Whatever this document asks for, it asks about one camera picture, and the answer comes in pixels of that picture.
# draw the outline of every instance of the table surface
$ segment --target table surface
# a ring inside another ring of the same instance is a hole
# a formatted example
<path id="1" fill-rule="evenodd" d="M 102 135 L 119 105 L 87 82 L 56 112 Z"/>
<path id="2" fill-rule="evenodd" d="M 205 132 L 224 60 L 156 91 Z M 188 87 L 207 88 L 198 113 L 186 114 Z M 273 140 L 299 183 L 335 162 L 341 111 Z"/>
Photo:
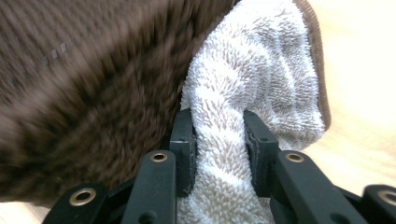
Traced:
<path id="1" fill-rule="evenodd" d="M 310 0 L 325 54 L 332 126 L 304 152 L 337 186 L 396 187 L 396 1 Z M 0 224 L 40 223 L 45 208 L 0 203 Z"/>

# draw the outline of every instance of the white towel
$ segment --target white towel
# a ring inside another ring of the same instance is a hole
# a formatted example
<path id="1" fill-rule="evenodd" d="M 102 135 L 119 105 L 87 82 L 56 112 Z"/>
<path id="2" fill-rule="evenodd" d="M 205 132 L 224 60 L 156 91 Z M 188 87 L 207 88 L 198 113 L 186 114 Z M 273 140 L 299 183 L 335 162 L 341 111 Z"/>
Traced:
<path id="1" fill-rule="evenodd" d="M 197 175 L 178 200 L 178 223 L 268 223 L 251 185 L 243 111 L 270 127 L 281 149 L 324 134 L 318 81 L 302 13 L 290 0 L 242 0 L 209 35 L 183 88 L 198 139 Z"/>

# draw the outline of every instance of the brown towel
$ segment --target brown towel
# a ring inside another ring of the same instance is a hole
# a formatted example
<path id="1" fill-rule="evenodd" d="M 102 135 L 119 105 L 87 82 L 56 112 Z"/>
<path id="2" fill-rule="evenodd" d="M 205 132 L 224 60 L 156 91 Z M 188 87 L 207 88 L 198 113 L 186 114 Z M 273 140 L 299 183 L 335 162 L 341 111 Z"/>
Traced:
<path id="1" fill-rule="evenodd" d="M 234 0 L 0 2 L 0 201 L 135 176 Z"/>

